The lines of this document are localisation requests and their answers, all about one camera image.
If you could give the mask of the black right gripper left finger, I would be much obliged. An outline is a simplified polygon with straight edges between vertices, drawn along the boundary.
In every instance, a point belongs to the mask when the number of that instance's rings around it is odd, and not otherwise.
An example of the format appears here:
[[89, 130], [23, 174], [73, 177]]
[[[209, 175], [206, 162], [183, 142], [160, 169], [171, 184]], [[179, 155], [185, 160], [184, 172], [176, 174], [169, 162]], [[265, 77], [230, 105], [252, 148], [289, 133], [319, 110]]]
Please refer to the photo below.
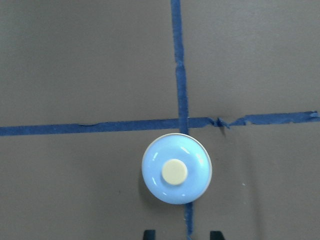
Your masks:
[[155, 240], [156, 231], [154, 229], [147, 229], [143, 233], [143, 240]]

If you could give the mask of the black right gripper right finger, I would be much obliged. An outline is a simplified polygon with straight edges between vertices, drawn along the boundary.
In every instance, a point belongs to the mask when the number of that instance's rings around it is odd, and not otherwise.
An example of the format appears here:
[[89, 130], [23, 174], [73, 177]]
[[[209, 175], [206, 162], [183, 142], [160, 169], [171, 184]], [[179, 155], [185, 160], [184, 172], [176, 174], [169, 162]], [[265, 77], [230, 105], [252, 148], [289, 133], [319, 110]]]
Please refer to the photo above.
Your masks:
[[225, 240], [225, 237], [221, 231], [210, 231], [210, 240]]

